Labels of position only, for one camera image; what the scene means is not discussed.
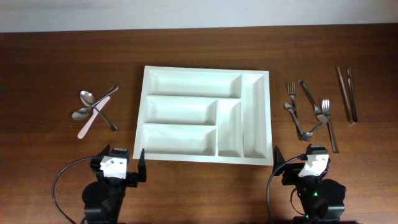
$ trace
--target white tray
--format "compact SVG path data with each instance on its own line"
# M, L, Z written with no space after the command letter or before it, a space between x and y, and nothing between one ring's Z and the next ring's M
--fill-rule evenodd
M267 71L146 66L133 159L269 165Z

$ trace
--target spoon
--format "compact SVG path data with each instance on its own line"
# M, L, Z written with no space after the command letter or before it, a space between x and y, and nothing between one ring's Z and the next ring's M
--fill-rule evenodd
M324 127L325 123L321 122L318 125L315 126L315 128L312 129L309 133L304 133L301 137L301 140L303 141L311 141L312 134L318 131L320 128Z
M87 107L87 108L80 108L78 110L76 110L75 112L73 112L72 114L72 118L75 120L81 120L81 119L85 119L87 118L90 113L91 113L91 108L96 106L98 103L101 102L101 100L103 100L105 97L109 96L110 94L112 94L114 91L118 90L119 86L118 85L114 85L110 90L108 90L103 96L101 96L101 98L93 103L91 106Z
M92 106L96 100L93 94L87 92L87 91L81 91L80 92L80 99L86 106ZM94 109L101 115L101 117L105 120L106 124L111 128L113 132L119 131L119 129L105 116L105 114L102 113L97 107L94 107Z
M301 128L300 122L297 119L296 115L294 115L294 107L290 103L285 103L285 109L292 114L292 116L294 118L294 122L296 123L296 126L297 126L298 130L300 131L300 134L302 135L303 129Z

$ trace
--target wooden table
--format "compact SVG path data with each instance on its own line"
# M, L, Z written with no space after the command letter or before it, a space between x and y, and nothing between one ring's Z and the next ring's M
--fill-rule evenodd
M71 161L105 145L132 153L145 65L268 70L272 140L285 158L305 152L283 108L286 83L301 78L317 99L331 100L340 154L331 153L328 131L312 144L329 149L328 175L347 187L343 220L398 220L398 25L252 27L230 29L120 30L0 34L1 223L67 223L50 189ZM346 120L335 65L350 65L359 123ZM120 128L112 133L97 119L86 137L80 90L102 95L118 84L104 112ZM317 124L297 85L297 111L304 130ZM136 171L137 161L129 170ZM147 183L127 189L119 222L264 223L266 185L272 167L147 161ZM95 181L88 162L61 176L56 196L76 222L81 193ZM271 187L274 217L298 215L290 205L293 186L280 177ZM299 200L294 204L302 210Z

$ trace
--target black cable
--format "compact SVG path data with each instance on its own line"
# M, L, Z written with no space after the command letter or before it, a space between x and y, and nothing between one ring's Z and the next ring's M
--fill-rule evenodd
M268 184L267 184L267 211L268 211L268 219L269 219L269 223L270 223L270 224L273 224L273 223L274 223L274 221L272 220L272 216L271 216L271 210L270 210L270 208L269 208L269 187L271 186L272 178L275 176L275 174L276 174L283 166L285 166L286 164L288 164L288 163L290 163L290 162L292 162L292 161L294 161L294 160L296 160L296 159L304 159L305 156L306 156L305 154L302 154L302 155L300 155L300 156L296 156L296 157L293 157L293 158L289 159L288 161L286 161L285 163L283 163L281 166L279 166L278 168L276 168L276 170L275 170L275 171L271 174L271 176L269 177Z
M294 205L293 205L293 201L292 201L292 199L293 199L293 193L294 193L296 190L297 190L297 189L294 188L294 189L292 190L292 193L290 194L290 204L292 205L293 209L294 209L298 214L300 214L300 215L305 215L305 214L303 214L303 213L297 211L296 208L295 208Z
M98 156L90 156L90 157L82 158L82 159L79 159L79 160L77 160L77 161L75 161L75 162L72 162L71 164L67 165L65 168L63 168L63 169L61 170L61 172L57 175L57 177L55 178L54 182L52 183L52 188L51 188L51 191L52 191L52 200L54 201L55 207L56 207L57 210L61 213L61 215L63 215L63 216L64 216L68 221L70 221L70 223L72 223L72 224L76 224L75 221L73 221L71 218L69 218L69 216L67 216L67 214L65 214L65 213L61 210L61 208L58 206L58 203L57 203L57 201L56 201L56 199L55 199L55 184L57 183L57 180L58 180L58 178L61 176L61 174L63 173L63 171L67 170L69 167L71 167L71 166L73 166L73 165L75 165L75 164L77 164L77 163L79 163L79 162L83 162L83 161L86 161L86 160L89 160L89 159L96 159L96 158L100 158L100 157L98 157Z

